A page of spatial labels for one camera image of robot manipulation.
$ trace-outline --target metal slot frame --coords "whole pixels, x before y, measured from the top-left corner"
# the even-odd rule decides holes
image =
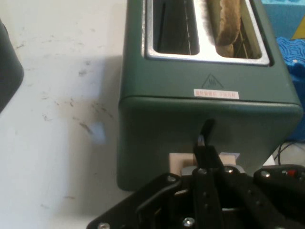
[[[247,53],[245,49],[245,39],[242,37],[242,33],[245,32],[250,38],[247,41],[251,45],[251,52],[256,52],[257,59],[246,58],[226,58],[220,56],[216,52],[214,36],[211,28],[210,17],[208,12],[207,0],[184,0],[193,2],[193,10],[195,16],[195,29],[198,36],[199,53],[192,55],[186,54],[174,54],[174,53],[161,53],[154,49],[154,14],[153,3],[154,0],[143,0],[143,38],[142,38],[142,53],[145,57],[150,59],[160,60],[181,60],[181,61],[196,61],[196,62],[222,62],[222,63],[235,63],[235,64],[250,64],[250,65],[269,65],[270,61],[262,36],[259,32],[258,25],[255,20],[255,16],[249,0],[241,0],[242,22],[244,24],[245,31],[241,31],[241,42],[237,45],[241,45],[242,49]]]

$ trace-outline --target white table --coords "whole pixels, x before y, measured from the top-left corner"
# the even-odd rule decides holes
[[[117,188],[125,0],[2,0],[24,80],[0,114],[0,228],[84,229]]]

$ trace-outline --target blue cloth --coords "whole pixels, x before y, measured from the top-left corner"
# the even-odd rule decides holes
[[[305,41],[277,38],[285,63],[300,98],[303,110],[305,110]],[[301,141],[305,139],[305,116],[288,140]]]

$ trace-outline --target warning triangle symbol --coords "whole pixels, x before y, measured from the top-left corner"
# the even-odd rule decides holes
[[[209,74],[205,82],[202,84],[203,89],[224,89],[222,84],[212,74]]]

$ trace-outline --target green toaster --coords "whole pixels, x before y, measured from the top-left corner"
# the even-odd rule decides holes
[[[260,0],[241,0],[234,57],[219,55],[209,0],[128,0],[119,100],[117,181],[136,190],[169,171],[170,153],[205,139],[248,174],[303,110]]]

